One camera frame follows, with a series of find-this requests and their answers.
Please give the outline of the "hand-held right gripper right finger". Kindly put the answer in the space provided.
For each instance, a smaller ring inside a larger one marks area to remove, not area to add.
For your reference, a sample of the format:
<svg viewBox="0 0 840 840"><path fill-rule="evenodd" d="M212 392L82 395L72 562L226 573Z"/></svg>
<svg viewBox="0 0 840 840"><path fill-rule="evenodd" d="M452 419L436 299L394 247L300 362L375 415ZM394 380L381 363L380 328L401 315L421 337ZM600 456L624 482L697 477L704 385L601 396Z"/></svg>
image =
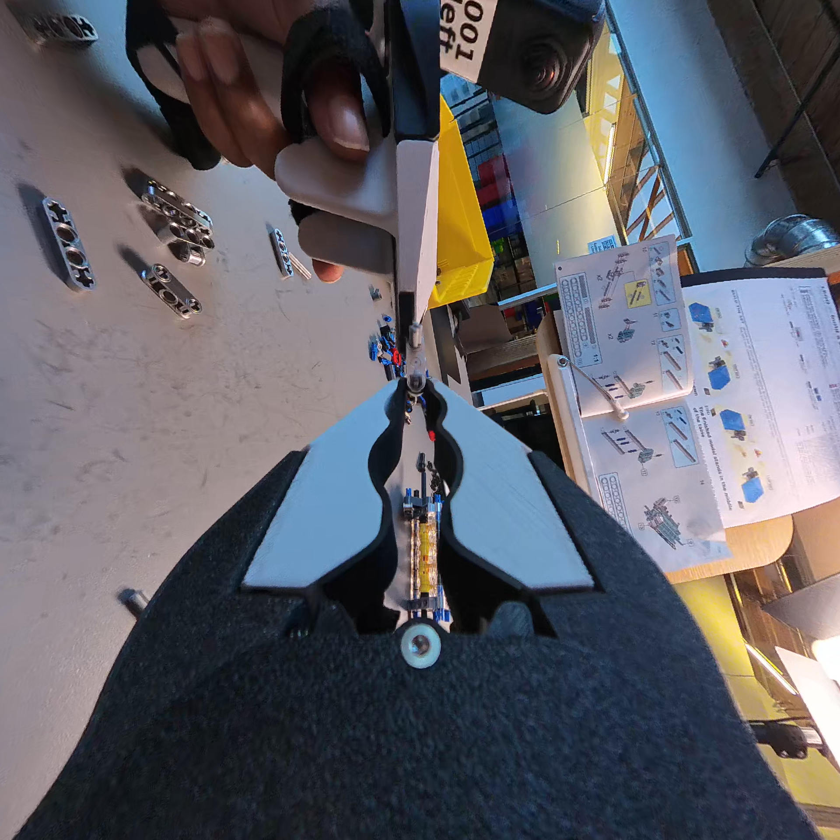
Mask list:
<svg viewBox="0 0 840 840"><path fill-rule="evenodd" d="M428 381L424 396L448 488L438 562L454 631L483 634L513 603L552 636L543 597L590 594L596 582L531 449L445 385Z"/></svg>

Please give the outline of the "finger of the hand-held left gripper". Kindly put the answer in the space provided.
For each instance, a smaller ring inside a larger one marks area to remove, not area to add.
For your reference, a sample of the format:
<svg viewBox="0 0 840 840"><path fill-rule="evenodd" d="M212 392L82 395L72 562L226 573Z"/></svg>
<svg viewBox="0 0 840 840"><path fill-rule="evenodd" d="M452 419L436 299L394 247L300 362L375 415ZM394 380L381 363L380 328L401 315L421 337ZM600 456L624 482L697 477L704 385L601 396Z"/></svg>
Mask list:
<svg viewBox="0 0 840 840"><path fill-rule="evenodd" d="M400 343L420 323L437 282L437 140L396 145L396 322Z"/></svg>

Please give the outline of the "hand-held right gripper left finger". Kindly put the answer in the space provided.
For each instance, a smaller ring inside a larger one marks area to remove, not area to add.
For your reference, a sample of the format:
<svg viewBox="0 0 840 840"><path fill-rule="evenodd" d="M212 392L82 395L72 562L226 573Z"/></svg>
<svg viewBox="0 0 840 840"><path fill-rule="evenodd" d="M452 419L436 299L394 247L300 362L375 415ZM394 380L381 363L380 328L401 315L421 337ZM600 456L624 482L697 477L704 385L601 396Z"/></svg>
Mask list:
<svg viewBox="0 0 840 840"><path fill-rule="evenodd" d="M357 633L393 634L385 605L398 562L386 482L403 449L403 381L386 384L316 437L249 562L241 588L336 604Z"/></svg>

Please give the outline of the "grey twin axle assembly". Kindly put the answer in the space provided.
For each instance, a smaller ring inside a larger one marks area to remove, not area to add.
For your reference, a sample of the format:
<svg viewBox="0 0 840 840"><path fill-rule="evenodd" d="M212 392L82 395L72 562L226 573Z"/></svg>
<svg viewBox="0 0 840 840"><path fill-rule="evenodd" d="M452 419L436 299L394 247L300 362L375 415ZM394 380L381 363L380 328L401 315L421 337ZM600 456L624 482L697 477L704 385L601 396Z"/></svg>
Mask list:
<svg viewBox="0 0 840 840"><path fill-rule="evenodd" d="M411 413L415 405L425 404L424 392L429 377L424 329L419 322L413 323L408 329L401 372L406 384L406 411Z"/></svg>

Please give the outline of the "grey desk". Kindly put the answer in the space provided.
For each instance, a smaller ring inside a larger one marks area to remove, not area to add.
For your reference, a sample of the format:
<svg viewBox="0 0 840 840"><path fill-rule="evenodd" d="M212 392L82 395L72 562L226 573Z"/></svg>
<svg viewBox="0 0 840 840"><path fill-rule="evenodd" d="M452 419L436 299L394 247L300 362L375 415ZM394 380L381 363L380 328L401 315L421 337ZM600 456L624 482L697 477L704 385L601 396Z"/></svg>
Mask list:
<svg viewBox="0 0 840 840"><path fill-rule="evenodd" d="M99 40L38 46L31 14L78 14ZM83 733L134 624L194 542L292 449L385 384L367 343L372 279L282 279L268 228L308 267L262 171L195 171L124 48L125 2L2 2L2 838ZM190 266L140 200L149 179L213 221ZM62 276L41 206L72 215L96 278ZM165 266L187 320L140 277Z"/></svg>

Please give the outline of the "person's left hand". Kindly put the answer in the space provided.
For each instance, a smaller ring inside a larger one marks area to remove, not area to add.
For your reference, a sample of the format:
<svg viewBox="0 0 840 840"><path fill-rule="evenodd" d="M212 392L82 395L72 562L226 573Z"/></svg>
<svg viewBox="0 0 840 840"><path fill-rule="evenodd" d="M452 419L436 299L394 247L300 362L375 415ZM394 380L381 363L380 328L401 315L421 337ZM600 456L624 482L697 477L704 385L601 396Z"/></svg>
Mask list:
<svg viewBox="0 0 840 840"><path fill-rule="evenodd" d="M188 100L200 128L221 155L238 167L256 167L275 180L288 132L263 97L241 35L285 48L291 27L320 7L353 12L351 2L163 1L171 17L196 22L176 38ZM338 58L321 60L304 87L311 123L331 153L361 162L370 150L361 79Z"/></svg>

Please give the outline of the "yellow plastic parts bin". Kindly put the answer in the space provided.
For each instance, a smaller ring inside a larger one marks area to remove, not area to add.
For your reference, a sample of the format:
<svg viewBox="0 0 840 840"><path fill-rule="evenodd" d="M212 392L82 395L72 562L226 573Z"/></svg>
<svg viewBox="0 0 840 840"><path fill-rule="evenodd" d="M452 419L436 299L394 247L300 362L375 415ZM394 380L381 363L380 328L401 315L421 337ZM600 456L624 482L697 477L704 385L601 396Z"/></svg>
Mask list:
<svg viewBox="0 0 840 840"><path fill-rule="evenodd" d="M485 293L494 252L457 121L439 99L437 278L431 309Z"/></svg>

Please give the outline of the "stack of red blue crates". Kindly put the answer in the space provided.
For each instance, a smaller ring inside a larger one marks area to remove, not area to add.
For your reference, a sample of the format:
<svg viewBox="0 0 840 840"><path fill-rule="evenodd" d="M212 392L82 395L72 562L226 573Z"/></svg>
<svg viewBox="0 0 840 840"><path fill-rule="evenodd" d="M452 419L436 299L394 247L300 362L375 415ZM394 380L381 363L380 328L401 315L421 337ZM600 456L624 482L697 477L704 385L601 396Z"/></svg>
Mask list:
<svg viewBox="0 0 840 840"><path fill-rule="evenodd" d="M528 248L505 155L478 164L477 173L476 194L495 259L513 264Z"/></svg>

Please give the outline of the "partly built toy model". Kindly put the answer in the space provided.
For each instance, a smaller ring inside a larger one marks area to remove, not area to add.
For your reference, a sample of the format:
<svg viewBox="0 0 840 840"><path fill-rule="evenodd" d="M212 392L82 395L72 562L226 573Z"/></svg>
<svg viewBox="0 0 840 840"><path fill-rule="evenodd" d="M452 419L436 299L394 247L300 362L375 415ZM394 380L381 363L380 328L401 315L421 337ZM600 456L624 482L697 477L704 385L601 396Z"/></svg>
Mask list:
<svg viewBox="0 0 840 840"><path fill-rule="evenodd" d="M422 497L420 490L406 489L402 504L408 527L408 588L404 605L410 618L431 618L447 627L452 616L438 572L442 507L439 495Z"/></svg>

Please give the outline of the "pile of small toy connectors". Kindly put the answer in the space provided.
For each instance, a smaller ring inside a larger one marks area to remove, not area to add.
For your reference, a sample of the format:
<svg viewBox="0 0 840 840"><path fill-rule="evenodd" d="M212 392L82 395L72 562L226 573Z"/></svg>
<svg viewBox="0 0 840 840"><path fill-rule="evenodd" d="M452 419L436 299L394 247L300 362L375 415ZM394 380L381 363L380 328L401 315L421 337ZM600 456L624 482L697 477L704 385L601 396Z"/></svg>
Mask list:
<svg viewBox="0 0 840 840"><path fill-rule="evenodd" d="M369 339L368 352L372 362L378 363L384 370L386 380L388 382L405 382L402 378L401 366L403 363L403 350L400 349L400 344L397 341L396 323L393 318L384 314L379 321L379 330L373 333ZM427 379L427 384L424 392L425 404L415 405L413 411L408 413L406 411L406 394L402 399L402 413L405 425L410 425L414 419L423 419L426 428L428 439L434 443L437 441L437 435L434 430L435 409L429 405L433 397L433 388L430 385L432 381L431 374Z"/></svg>

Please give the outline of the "grey toy beam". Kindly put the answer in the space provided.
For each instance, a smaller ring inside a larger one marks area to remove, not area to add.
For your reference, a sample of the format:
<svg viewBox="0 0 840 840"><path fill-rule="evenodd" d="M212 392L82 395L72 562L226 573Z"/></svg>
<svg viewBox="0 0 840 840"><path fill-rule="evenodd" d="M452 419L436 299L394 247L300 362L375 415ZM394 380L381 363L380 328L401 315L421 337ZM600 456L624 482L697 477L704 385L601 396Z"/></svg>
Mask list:
<svg viewBox="0 0 840 840"><path fill-rule="evenodd" d="M213 230L213 221L203 210L189 203L169 187L149 179L140 193L140 200L156 213L184 228L198 229L205 233Z"/></svg>
<svg viewBox="0 0 840 840"><path fill-rule="evenodd" d="M88 48L99 40L91 21L78 14L39 13L25 18L23 27L37 46Z"/></svg>
<svg viewBox="0 0 840 840"><path fill-rule="evenodd" d="M170 247L198 247L202 250L215 249L212 233L204 227L186 227L175 220L164 220L156 231L158 239Z"/></svg>

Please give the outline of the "open instruction booklet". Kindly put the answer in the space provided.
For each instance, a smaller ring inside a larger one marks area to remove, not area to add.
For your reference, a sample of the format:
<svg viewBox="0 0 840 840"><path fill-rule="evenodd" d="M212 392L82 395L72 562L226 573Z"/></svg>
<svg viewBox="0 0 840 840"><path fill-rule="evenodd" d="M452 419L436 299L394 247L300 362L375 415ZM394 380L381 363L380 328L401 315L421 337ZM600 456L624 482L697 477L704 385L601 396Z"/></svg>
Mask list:
<svg viewBox="0 0 840 840"><path fill-rule="evenodd" d="M597 502L664 573L731 553L688 397L694 365L673 235L554 265Z"/></svg>

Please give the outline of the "grey three-hole thin beam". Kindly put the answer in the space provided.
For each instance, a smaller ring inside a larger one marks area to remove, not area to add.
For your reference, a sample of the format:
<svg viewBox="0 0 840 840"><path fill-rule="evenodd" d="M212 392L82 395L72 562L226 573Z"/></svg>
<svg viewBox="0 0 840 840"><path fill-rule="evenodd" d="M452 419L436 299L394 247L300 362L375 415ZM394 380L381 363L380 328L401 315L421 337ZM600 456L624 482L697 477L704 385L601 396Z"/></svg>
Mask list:
<svg viewBox="0 0 840 840"><path fill-rule="evenodd" d="M162 264L145 267L140 277L179 318L187 320L203 311L202 303Z"/></svg>

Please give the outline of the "metal ventilation duct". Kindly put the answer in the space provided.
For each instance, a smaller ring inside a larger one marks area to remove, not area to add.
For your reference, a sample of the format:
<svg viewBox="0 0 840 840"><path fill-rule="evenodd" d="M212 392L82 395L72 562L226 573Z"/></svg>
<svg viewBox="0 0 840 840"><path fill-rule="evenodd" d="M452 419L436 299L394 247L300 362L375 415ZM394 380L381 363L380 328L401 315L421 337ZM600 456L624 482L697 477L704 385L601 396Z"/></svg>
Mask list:
<svg viewBox="0 0 840 840"><path fill-rule="evenodd" d="M745 251L745 264L764 267L791 259L821 255L839 246L839 234L828 222L803 214L773 220Z"/></svg>

